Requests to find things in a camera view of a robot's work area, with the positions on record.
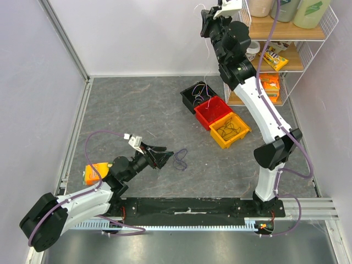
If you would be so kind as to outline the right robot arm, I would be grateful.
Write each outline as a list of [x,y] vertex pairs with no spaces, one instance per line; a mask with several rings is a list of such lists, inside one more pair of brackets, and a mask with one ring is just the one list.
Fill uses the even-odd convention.
[[301,140],[302,132],[292,129],[280,116],[261,87],[257,71],[245,55],[251,43],[249,28],[232,19],[235,12],[219,5],[203,9],[200,35],[210,39],[221,79],[246,105],[265,142],[254,150],[260,170],[251,206],[253,213],[262,217],[277,204],[276,175],[296,148],[295,142]]

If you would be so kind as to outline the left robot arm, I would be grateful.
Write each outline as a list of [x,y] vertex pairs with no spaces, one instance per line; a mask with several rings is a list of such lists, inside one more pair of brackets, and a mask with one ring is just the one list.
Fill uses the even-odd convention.
[[115,158],[107,175],[98,183],[68,195],[43,194],[20,221],[28,245],[37,252],[50,248],[71,227],[92,217],[120,212],[119,199],[127,182],[146,167],[161,169],[173,156],[166,147],[141,145],[134,157]]

